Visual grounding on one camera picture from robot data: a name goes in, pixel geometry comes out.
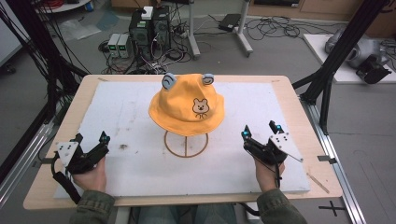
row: bear face patch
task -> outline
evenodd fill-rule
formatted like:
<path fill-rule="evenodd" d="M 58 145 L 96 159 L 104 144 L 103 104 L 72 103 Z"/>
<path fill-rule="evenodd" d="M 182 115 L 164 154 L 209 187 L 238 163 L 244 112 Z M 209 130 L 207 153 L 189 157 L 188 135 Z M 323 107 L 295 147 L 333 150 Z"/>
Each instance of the bear face patch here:
<path fill-rule="evenodd" d="M 207 117 L 206 112 L 209 111 L 209 105 L 207 104 L 207 100 L 198 100 L 197 98 L 194 99 L 194 106 L 192 107 L 192 111 L 196 113 L 195 117 L 199 117 L 199 119 L 203 119 Z"/>

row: hand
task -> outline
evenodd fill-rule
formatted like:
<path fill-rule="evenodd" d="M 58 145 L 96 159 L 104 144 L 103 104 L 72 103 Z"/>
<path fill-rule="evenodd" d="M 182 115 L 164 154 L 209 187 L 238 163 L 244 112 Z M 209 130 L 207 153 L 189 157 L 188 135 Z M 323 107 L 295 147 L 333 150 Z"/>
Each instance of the hand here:
<path fill-rule="evenodd" d="M 93 170 L 82 174 L 73 175 L 74 182 L 84 190 L 96 190 L 103 193 L 106 192 L 106 169 L 103 157 Z"/>
<path fill-rule="evenodd" d="M 254 160 L 256 164 L 256 178 L 259 182 L 260 189 L 262 192 L 266 192 L 271 189 L 276 189 L 276 173 L 274 165 L 266 165 L 264 166 L 261 162 Z M 285 164 L 282 163 L 279 165 L 279 174 L 282 175 L 285 170 Z"/>

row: wooden table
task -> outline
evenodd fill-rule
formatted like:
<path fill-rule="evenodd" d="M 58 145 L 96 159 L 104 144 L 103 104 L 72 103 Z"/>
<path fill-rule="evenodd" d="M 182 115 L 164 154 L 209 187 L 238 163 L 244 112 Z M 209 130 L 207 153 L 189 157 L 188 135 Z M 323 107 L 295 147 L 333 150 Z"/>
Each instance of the wooden table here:
<path fill-rule="evenodd" d="M 73 139 L 85 112 L 87 111 L 97 85 L 103 81 L 125 82 L 161 82 L 163 76 L 115 76 L 91 75 L 84 77 L 78 92 L 67 111 L 64 121 L 56 134 L 46 158 L 53 158 L 56 142 Z M 277 100 L 288 124 L 290 134 L 304 157 L 304 168 L 310 182 L 311 190 L 306 193 L 286 194 L 289 199 L 339 198 L 342 189 L 332 166 L 326 161 L 319 161 L 324 155 L 317 136 L 306 116 L 300 101 L 287 77 L 283 76 L 216 76 L 216 82 L 262 82 L 271 83 Z M 62 165 L 58 162 L 56 170 Z M 70 199 L 54 199 L 58 183 L 52 179 L 49 164 L 43 164 L 30 188 L 23 206 L 25 209 L 57 209 L 76 206 Z M 138 206 L 155 204 L 192 204 L 192 203 L 235 203 L 254 202 L 259 194 L 223 194 L 223 195 L 186 195 L 161 197 L 121 197 L 116 199 L 116 206 Z"/>

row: hat stand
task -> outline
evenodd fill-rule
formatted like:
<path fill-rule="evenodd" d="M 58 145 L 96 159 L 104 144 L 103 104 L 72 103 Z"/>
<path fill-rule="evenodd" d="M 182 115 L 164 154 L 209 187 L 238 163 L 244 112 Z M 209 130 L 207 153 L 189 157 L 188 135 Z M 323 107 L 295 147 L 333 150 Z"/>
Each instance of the hat stand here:
<path fill-rule="evenodd" d="M 165 142 L 166 148 L 167 148 L 167 149 L 169 150 L 169 152 L 171 152 L 173 155 L 175 155 L 175 156 L 177 156 L 177 157 L 180 157 L 180 158 L 192 158 L 192 157 L 198 156 L 199 154 L 201 154 L 201 153 L 206 149 L 207 143 L 208 143 L 208 139 L 209 139 L 209 136 L 208 136 L 208 134 L 206 133 L 206 134 L 205 134 L 205 136 L 206 136 L 206 141 L 205 141 L 204 147 L 203 147 L 199 152 L 197 152 L 197 153 L 195 153 L 195 154 L 192 154 L 192 155 L 189 155 L 188 149 L 187 149 L 187 146 L 188 146 L 188 144 L 187 144 L 187 139 L 188 139 L 188 137 L 185 136 L 185 137 L 184 137 L 184 155 L 181 155 L 181 154 L 179 154 L 179 153 L 176 153 L 174 150 L 172 150 L 172 149 L 169 147 L 168 143 L 166 142 L 166 136 L 167 136 L 167 135 L 168 135 L 168 131 L 166 131 L 166 132 L 165 132 L 165 135 L 163 136 L 163 141 Z"/>

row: yellow bucket hat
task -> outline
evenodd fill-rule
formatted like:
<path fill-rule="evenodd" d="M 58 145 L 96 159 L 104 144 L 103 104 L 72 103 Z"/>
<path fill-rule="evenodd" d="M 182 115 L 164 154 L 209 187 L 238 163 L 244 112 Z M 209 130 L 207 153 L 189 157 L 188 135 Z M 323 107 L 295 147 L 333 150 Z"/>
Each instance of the yellow bucket hat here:
<path fill-rule="evenodd" d="M 160 127 L 183 136 L 210 133 L 224 119 L 224 98 L 217 94 L 212 74 L 163 77 L 163 87 L 148 113 Z"/>

